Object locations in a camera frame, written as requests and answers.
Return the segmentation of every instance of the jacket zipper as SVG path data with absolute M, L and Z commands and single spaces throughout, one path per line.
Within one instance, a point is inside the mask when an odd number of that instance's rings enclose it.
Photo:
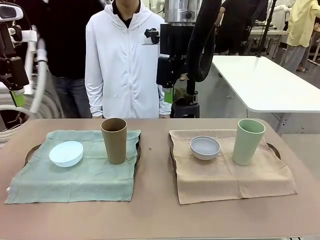
M 131 54 L 130 54 L 130 30 L 127 29 L 126 33 L 128 35 L 128 72 L 129 72 L 129 89 L 130 89 L 130 108 L 131 108 L 131 117 L 134 117 L 134 107 L 133 107 L 133 94 L 132 94 L 132 74 L 131 74 Z

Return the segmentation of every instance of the green cup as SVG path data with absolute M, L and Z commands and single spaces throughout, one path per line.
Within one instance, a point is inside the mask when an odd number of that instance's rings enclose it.
M 232 160 L 239 165 L 247 166 L 266 131 L 266 127 L 253 119 L 242 119 L 238 122 Z

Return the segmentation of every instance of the person in white jacket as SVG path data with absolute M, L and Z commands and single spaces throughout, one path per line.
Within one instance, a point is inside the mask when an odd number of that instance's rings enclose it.
M 114 0 L 86 26 L 85 87 L 93 118 L 169 118 L 157 85 L 158 45 L 142 45 L 164 20 L 140 0 Z

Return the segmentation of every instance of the metal cylinder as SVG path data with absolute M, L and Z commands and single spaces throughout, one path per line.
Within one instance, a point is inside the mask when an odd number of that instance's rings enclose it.
M 166 23 L 195 23 L 202 0 L 165 0 Z

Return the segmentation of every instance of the white bowl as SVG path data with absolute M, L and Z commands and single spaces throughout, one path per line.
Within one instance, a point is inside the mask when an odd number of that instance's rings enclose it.
M 84 146 L 78 141 L 65 141 L 55 146 L 49 153 L 50 160 L 57 166 L 68 168 L 80 162 Z
M 190 142 L 193 155 L 200 160 L 214 159 L 220 152 L 220 144 L 209 136 L 196 136 Z

